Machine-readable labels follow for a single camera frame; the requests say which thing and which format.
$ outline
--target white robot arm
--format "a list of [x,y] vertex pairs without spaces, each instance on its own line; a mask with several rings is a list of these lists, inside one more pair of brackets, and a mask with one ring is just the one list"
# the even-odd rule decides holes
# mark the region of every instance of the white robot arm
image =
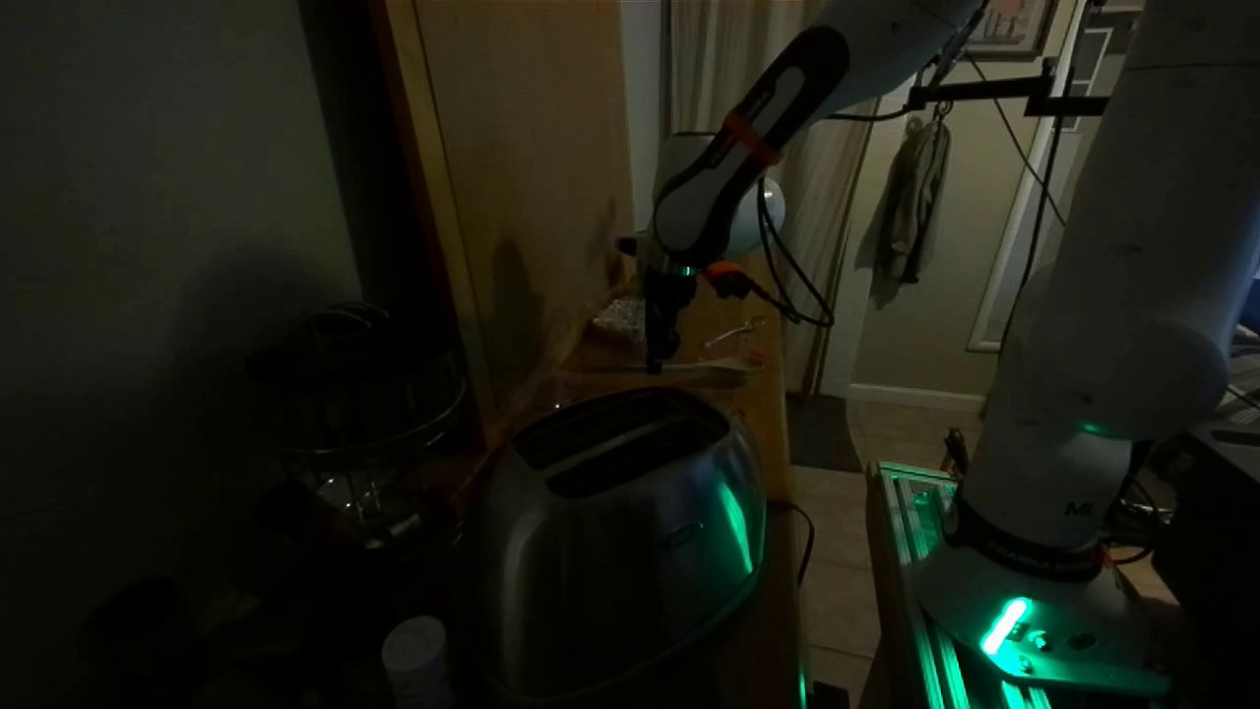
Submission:
[[726,115],[718,139],[656,184],[647,243],[647,365],[673,353],[678,311],[694,270],[727,253],[741,195],[778,160],[778,151],[818,115],[894,89],[903,78],[967,40],[983,0],[831,0],[751,89]]
[[[726,253],[736,201],[797,130],[950,60],[976,12],[979,0],[836,0],[661,184],[665,270]],[[1260,254],[1255,26],[1255,0],[1151,0],[1060,262],[1003,353],[957,531],[916,575],[924,614],[1007,679],[1163,690],[1104,559],[1104,514],[1131,442],[1193,426],[1226,390]],[[993,640],[1012,597],[1026,640]]]

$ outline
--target wire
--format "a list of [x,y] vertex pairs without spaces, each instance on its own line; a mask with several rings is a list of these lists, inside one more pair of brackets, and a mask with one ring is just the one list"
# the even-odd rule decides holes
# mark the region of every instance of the wire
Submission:
[[831,123],[894,123],[903,115],[911,115],[911,103],[888,115],[824,115],[824,118],[831,118]]
[[[793,247],[783,243],[772,211],[769,211],[769,201],[765,201],[765,177],[757,182],[757,220],[760,220],[760,253],[765,253],[765,262],[776,279],[776,290],[778,300],[772,300],[793,324],[811,324],[811,328],[831,328],[836,324],[836,311],[831,302],[824,300],[824,290],[811,283],[811,274],[797,262]],[[776,254],[772,254],[772,243],[778,247],[778,254],[789,261],[789,269],[801,274],[801,283],[811,290],[811,300],[818,302],[824,316],[803,316],[793,295],[789,295],[789,283],[776,269]]]
[[1168,514],[1163,513],[1163,505],[1142,483],[1142,470],[1151,462],[1151,449],[1152,449],[1151,442],[1134,442],[1121,495],[1105,513],[1105,518],[1112,518],[1105,542],[1134,542],[1138,550],[1134,556],[1119,556],[1112,564],[1147,559],[1158,547],[1158,538],[1165,535],[1165,529],[1168,529]]
[[[1074,23],[1074,40],[1070,40],[1070,55],[1068,55],[1068,89],[1070,89],[1070,78],[1074,78],[1080,44],[1081,44],[1087,23],[1093,18],[1093,8],[1098,8],[1098,2],[1104,2],[1104,0],[1092,0],[1092,2],[1087,2],[1087,14]],[[1051,132],[1051,156],[1047,156],[1047,174],[1042,174],[1042,187],[1047,187],[1047,182],[1055,182],[1055,160],[1060,160],[1060,143],[1063,143],[1063,118],[1068,118],[1068,109],[1063,109],[1063,103],[1060,103],[1060,109],[1055,109],[1055,132]],[[1026,254],[1022,254],[1018,290],[1022,290],[1026,279],[1030,279],[1030,262],[1034,262],[1034,247],[1038,247],[1038,227],[1042,227],[1047,206],[1055,206],[1055,201],[1047,201],[1047,195],[1051,195],[1051,194],[1042,194],[1042,201],[1034,206],[1034,223],[1030,223]]]
[[797,513],[801,518],[803,518],[803,550],[801,550],[801,564],[797,564],[797,588],[803,583],[803,575],[811,571],[811,556],[814,556],[814,535],[818,535],[818,529],[814,529],[814,518],[801,508],[801,505],[793,505],[793,499],[776,499],[778,508],[789,508],[789,513]]
[[972,472],[967,436],[957,426],[950,426],[950,432],[944,432],[941,470],[951,472],[951,476],[967,476]]
[[993,107],[997,107],[997,118],[1000,118],[1000,127],[1007,130],[1007,139],[1012,139],[1012,145],[1016,145],[1016,153],[1018,153],[1018,160],[1022,160],[1022,174],[1038,184],[1038,195],[1051,206],[1060,227],[1068,227],[1068,218],[1063,218],[1051,184],[1034,174],[1034,164],[1030,164],[1030,156],[1026,156],[1026,151],[1022,151],[1022,143],[1018,143],[1007,109],[1000,107],[1000,98],[993,98]]

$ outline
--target toaster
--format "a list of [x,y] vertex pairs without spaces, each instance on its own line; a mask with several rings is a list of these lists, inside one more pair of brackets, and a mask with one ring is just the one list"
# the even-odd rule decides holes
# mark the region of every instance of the toaster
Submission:
[[749,436],[684,390],[630,390],[520,429],[463,531],[468,650],[500,703],[647,681],[757,588],[769,499]]

